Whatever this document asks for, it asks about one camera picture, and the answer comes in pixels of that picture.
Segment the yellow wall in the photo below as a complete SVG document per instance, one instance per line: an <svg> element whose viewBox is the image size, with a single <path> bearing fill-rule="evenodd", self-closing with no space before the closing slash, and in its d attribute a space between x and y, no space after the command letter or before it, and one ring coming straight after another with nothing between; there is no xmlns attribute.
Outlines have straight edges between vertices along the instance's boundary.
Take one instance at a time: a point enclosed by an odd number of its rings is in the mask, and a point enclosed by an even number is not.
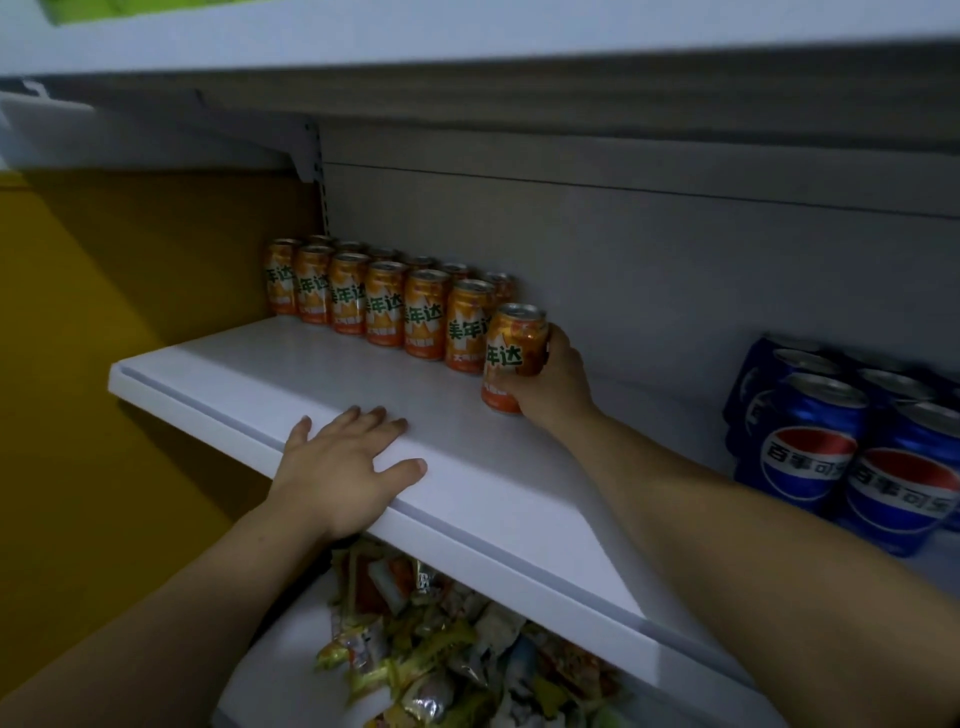
<svg viewBox="0 0 960 728"><path fill-rule="evenodd" d="M111 362L262 318L270 174L0 176L0 695L158 586L266 480L107 392Z"/></svg>

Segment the white shelf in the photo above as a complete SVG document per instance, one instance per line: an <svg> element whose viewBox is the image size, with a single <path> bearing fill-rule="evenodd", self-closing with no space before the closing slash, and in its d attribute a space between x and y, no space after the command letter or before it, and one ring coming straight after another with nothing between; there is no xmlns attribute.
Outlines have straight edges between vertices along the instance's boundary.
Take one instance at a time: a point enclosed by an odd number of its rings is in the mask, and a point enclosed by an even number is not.
<svg viewBox="0 0 960 728"><path fill-rule="evenodd" d="M956 38L941 0L269 0L55 27L0 3L0 76L318 68Z"/></svg>
<svg viewBox="0 0 960 728"><path fill-rule="evenodd" d="M361 728L390 706L383 688L348 707L346 669L313 671L315 655L330 641L327 604L336 591L329 571L251 648L220 697L216 728Z"/></svg>
<svg viewBox="0 0 960 728"><path fill-rule="evenodd" d="M720 472L717 413L592 379L609 414ZM272 476L303 414L323 425L383 404L411 422L378 469L424 457L429 472L371 533L450 573L705 716L779 725L743 669L637 556L575 461L523 418L492 412L479 379L362 339L275 318L118 362L109 389ZM917 563L957 588L960 539ZM304 649L314 649L310 644Z"/></svg>

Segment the white wall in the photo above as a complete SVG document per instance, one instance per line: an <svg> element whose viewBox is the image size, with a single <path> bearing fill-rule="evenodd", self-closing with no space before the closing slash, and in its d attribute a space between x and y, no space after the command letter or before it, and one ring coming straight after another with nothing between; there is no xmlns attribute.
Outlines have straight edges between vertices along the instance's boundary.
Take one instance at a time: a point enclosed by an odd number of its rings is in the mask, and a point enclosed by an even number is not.
<svg viewBox="0 0 960 728"><path fill-rule="evenodd" d="M599 374L719 406L766 328L960 367L952 158L397 128L322 145L334 234L516 273Z"/></svg>
<svg viewBox="0 0 960 728"><path fill-rule="evenodd" d="M85 104L0 91L0 170L285 169L287 155Z"/></svg>

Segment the person's right hand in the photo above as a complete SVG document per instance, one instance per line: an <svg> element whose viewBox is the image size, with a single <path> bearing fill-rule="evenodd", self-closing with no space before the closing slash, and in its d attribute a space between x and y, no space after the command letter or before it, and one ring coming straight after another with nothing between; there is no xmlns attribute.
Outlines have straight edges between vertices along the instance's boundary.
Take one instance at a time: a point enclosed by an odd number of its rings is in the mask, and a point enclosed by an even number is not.
<svg viewBox="0 0 960 728"><path fill-rule="evenodd" d="M546 365L535 376L497 370L491 384L516 397L527 419L556 434L571 420L597 414L580 352L556 324L550 325Z"/></svg>

